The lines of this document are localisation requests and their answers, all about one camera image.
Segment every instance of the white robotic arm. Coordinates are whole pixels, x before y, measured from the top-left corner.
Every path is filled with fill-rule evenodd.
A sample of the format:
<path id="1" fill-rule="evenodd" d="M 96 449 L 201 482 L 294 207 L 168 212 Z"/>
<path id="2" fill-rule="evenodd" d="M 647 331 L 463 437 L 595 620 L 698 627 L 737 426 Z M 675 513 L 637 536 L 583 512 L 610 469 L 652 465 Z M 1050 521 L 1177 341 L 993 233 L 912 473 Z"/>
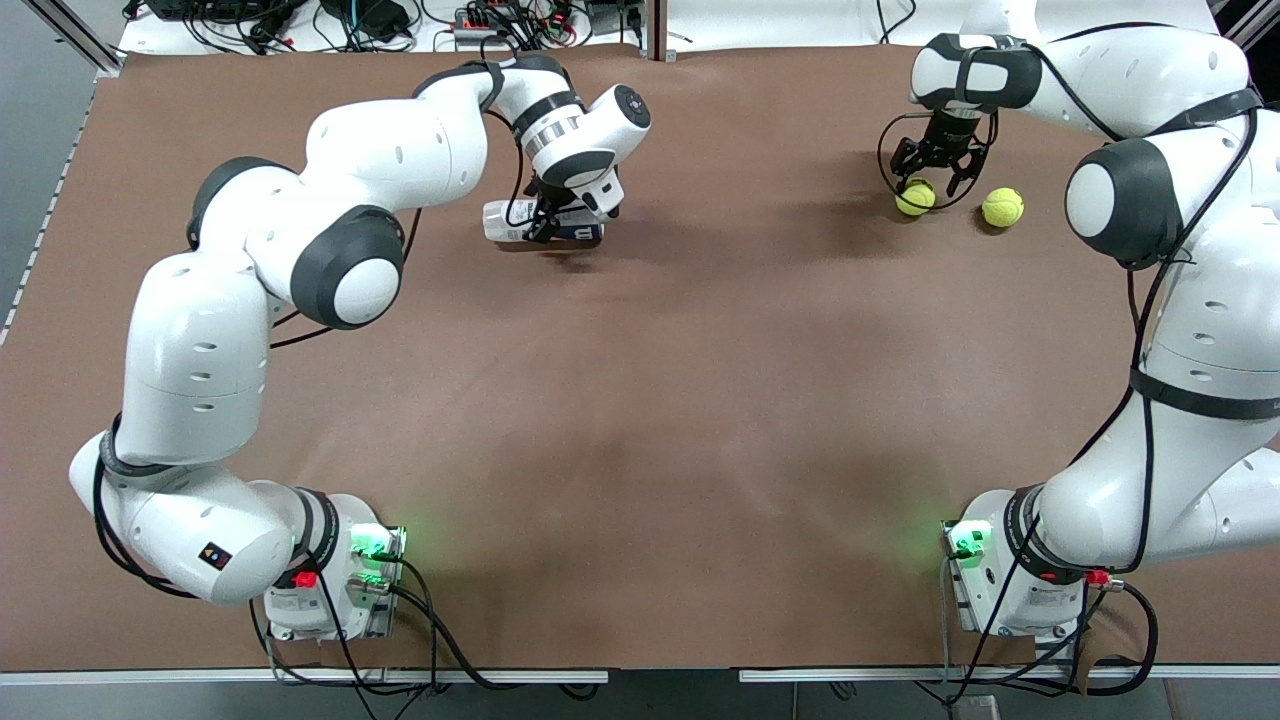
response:
<path id="1" fill-rule="evenodd" d="M 648 132 L 648 108 L 614 86 L 585 111 L 563 68 L 532 54 L 466 63 L 412 99 L 323 113 L 301 173 L 237 158 L 209 176 L 193 204 L 191 251 L 143 278 L 122 414 L 69 470 L 104 547 L 131 550 L 160 577 L 108 550 L 118 564 L 216 603 L 266 593 L 282 639 L 333 638 L 338 626 L 348 638 L 380 634 L 383 578 L 394 577 L 385 560 L 402 550 L 403 532 L 356 497 L 243 483 L 220 461 L 257 429 L 269 333 L 284 306 L 337 329 L 385 313 L 404 261 L 394 214 L 475 188 L 490 108 L 532 160 L 543 210 L 529 243 L 545 246 L 566 197 L 602 222 L 617 217 L 616 167 Z M 334 588 L 337 618 L 324 587 Z"/>
<path id="2" fill-rule="evenodd" d="M 968 557 L 966 629 L 1053 638 L 1089 570 L 1280 539 L 1280 456 L 1263 447 L 1280 432 L 1280 118 L 1219 36 L 1121 23 L 1030 45 L 1033 18 L 1033 3 L 977 3 L 919 53 L 911 97 L 933 117 L 891 169 L 974 177 L 959 160 L 977 150 L 980 170 L 973 131 L 1000 108 L 1106 136 L 1071 176 L 1068 222 L 1129 270 L 1160 264 L 1155 332 L 1094 442 L 1047 483 L 983 493 L 947 533 Z"/>

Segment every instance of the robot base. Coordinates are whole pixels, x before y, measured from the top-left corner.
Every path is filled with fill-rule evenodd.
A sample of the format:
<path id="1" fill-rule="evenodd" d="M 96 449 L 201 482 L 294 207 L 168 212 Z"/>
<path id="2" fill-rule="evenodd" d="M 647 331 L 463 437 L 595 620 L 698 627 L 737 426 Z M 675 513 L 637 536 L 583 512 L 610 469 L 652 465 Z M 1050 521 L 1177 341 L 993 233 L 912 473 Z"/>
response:
<path id="1" fill-rule="evenodd" d="M 337 550 L 323 570 L 324 583 L 316 582 L 310 588 L 271 588 L 264 598 L 269 632 L 275 639 L 338 638 L 325 587 L 340 620 L 343 637 L 381 638 L 390 634 L 396 596 L 379 592 L 376 583 L 371 585 L 364 579 L 381 578 L 384 583 L 399 583 L 401 565 L 371 560 L 355 551 L 352 527 L 378 524 L 378 516 L 365 501 L 349 495 L 330 495 L 329 500 L 338 510 L 339 530 Z M 402 557 L 404 529 L 388 528 L 388 532 L 390 543 L 384 555 Z"/>
<path id="2" fill-rule="evenodd" d="M 943 525 L 948 552 L 977 550 L 952 564 L 952 582 L 960 626 L 972 633 L 987 628 L 1005 578 L 1014 568 L 1014 547 L 1005 532 L 1005 510 L 1012 491 L 995 489 L 978 496 L 964 518 Z M 1018 566 L 1000 603 L 991 632 L 1000 635 L 1036 635 L 1053 644 L 1075 629 L 1084 583 L 1052 584 Z"/>

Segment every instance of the brown leather surface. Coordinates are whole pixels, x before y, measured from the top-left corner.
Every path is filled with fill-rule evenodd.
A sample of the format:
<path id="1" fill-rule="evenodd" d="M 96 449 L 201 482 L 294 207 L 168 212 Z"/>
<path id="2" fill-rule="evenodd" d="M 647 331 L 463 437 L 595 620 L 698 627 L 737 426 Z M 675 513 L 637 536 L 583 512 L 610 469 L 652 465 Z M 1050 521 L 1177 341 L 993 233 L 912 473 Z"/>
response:
<path id="1" fill-rule="evenodd" d="M 938 523 L 1061 468 L 1121 391 L 1130 331 L 1121 272 L 1062 218 L 1094 140 L 1009 114 L 972 200 L 896 214 L 874 145 L 910 109 L 911 55 L 562 54 L 584 96 L 626 82 L 654 114 L 600 250 L 484 240 L 515 170 L 493 123 L 481 187 L 424 213 L 396 306 L 276 351 L 229 466 L 410 527 L 481 666 L 938 662 Z M 234 155 L 301 168 L 317 113 L 458 61 L 134 56 L 100 83 L 0 350 L 4 670 L 262 665 L 243 607 L 111 566 L 65 468 L 119 409 L 134 292 L 184 249 L 205 174 Z M 972 209 L 1000 184 L 1028 211 L 988 234 Z M 1280 661 L 1277 560 L 1139 573 L 1160 660 Z M 408 626 L 358 644 L 426 662 Z"/>

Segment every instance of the gray floor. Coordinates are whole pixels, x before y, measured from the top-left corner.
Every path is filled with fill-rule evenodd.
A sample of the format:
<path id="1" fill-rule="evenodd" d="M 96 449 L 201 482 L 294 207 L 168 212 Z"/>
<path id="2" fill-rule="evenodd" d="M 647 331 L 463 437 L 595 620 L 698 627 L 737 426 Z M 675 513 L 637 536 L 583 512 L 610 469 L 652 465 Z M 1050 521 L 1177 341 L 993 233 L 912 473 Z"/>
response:
<path id="1" fill-rule="evenodd" d="M 27 266 L 32 245 L 63 164 L 92 94 L 93 72 L 24 5 L 0 3 L 0 315 Z M 113 178 L 127 183 L 127 178 Z M 113 242 L 122 238 L 84 238 Z M 20 332 L 31 332 L 19 327 Z M 796 716 L 803 719 L 932 719 L 938 706 L 909 683 L 863 684 L 859 696 L 838 702 L 826 685 L 801 685 Z M 1006 719 L 1217 720 L 1280 717 L 1280 683 L 1244 680 L 1149 682 L 1121 698 L 1064 697 L 1053 701 L 998 691 Z M 396 702 L 376 700 L 380 717 Z M 266 683 L 0 687 L 0 719 L 38 720 L 338 720 L 364 717 L 351 691 L 284 688 Z M 485 693 L 456 687 L 424 701 L 404 717 L 484 720 L 611 717 L 664 720 L 733 717 L 786 720 L 791 685 L 741 685 L 730 671 L 621 673 L 589 703 L 554 688 Z"/>

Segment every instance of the tennis ball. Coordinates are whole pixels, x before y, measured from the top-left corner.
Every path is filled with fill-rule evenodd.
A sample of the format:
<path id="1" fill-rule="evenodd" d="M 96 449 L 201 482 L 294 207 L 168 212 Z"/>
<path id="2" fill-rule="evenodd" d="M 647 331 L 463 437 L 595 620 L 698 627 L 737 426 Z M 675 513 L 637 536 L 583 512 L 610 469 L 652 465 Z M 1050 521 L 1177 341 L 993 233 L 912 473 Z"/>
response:
<path id="1" fill-rule="evenodd" d="M 904 215 L 915 218 L 928 213 L 936 200 L 937 196 L 933 193 L 933 186 L 929 184 L 929 181 L 911 178 L 906 181 L 906 190 L 902 191 L 902 195 L 893 197 L 893 204 Z"/>
<path id="2" fill-rule="evenodd" d="M 1023 196 L 1011 187 L 992 190 L 982 201 L 982 217 L 992 227 L 1007 228 L 1023 217 Z"/>

